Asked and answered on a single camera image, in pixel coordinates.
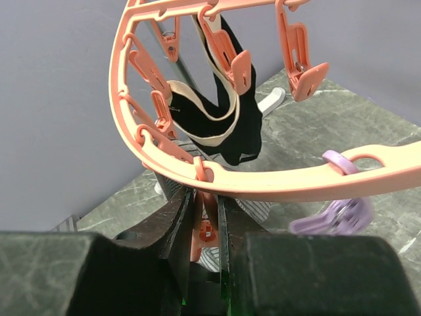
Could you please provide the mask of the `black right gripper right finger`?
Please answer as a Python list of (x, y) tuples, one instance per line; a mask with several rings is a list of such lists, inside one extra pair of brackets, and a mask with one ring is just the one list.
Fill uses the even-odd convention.
[(394, 249), (372, 236), (265, 230), (218, 198), (221, 296), (229, 315), (419, 315)]

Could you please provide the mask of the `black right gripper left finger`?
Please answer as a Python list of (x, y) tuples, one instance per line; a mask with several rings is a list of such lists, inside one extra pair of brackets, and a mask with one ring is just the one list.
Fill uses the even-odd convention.
[(2, 315), (179, 315), (187, 294), (193, 191), (110, 239), (2, 232)]

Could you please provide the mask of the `grey striped boxer underwear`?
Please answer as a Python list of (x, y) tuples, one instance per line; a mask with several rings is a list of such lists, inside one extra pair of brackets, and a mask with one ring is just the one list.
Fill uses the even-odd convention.
[[(183, 150), (192, 156), (200, 155), (203, 160), (213, 161), (216, 159), (228, 170), (232, 170), (231, 166), (223, 160), (221, 154), (207, 155), (199, 149), (191, 140), (177, 140), (175, 143)], [(271, 204), (263, 201), (251, 201), (244, 199), (235, 199), (236, 203), (240, 206), (246, 214), (248, 214), (257, 223), (262, 224), (269, 215)], [(220, 271), (220, 250), (219, 247), (202, 248), (198, 264), (206, 270), (217, 273)]]

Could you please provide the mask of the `pink round clip hanger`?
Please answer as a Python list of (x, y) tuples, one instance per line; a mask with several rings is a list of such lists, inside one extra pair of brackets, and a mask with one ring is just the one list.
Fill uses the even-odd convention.
[(109, 67), (109, 99), (115, 125), (131, 152), (152, 171), (180, 184), (221, 196), (259, 201), (324, 201), (374, 196), (420, 185), (420, 143), (365, 145), (340, 159), (372, 158), (380, 168), (347, 175), (332, 161), (318, 167), (274, 172), (227, 171), (194, 158), (174, 143), (167, 101), (172, 95), (135, 32), (144, 20), (155, 22), (196, 16), (222, 76), (237, 94), (251, 87), (251, 56), (238, 53), (223, 30), (209, 22), (228, 10), (254, 7), (256, 1), (128, 1), (116, 31)]

